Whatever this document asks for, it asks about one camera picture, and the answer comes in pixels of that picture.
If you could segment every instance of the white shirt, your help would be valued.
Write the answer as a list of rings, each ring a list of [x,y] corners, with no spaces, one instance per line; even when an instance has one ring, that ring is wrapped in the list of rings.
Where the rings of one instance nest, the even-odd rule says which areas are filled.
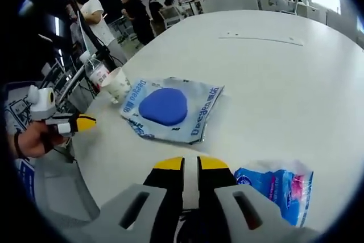
[[[96,11],[104,12],[99,0],[88,0],[80,9],[82,14],[93,14]],[[105,20],[101,17],[98,24],[89,25],[92,32],[106,45],[108,46],[114,39],[114,35],[111,33]]]
[[[276,11],[289,11],[290,7],[286,0],[269,0]]]

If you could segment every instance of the plastic bottle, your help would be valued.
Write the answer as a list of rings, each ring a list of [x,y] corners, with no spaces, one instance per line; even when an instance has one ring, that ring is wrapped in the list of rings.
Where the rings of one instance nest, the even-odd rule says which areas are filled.
[[[85,63],[86,75],[90,78],[91,82],[100,90],[101,83],[110,73],[105,65],[94,57],[88,59]]]

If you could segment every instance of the desk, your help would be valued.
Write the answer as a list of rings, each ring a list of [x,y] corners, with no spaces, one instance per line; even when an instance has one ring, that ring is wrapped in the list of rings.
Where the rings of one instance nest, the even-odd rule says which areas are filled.
[[[294,37],[303,46],[251,37]],[[345,208],[364,168],[364,51],[307,18],[270,11],[189,17],[142,48],[123,70],[225,85],[218,138],[207,154],[232,171],[260,159],[298,159],[314,171],[306,226],[326,229]],[[88,113],[97,127],[73,137],[85,183],[98,206],[142,183],[165,158],[198,152],[139,138],[101,93]]]

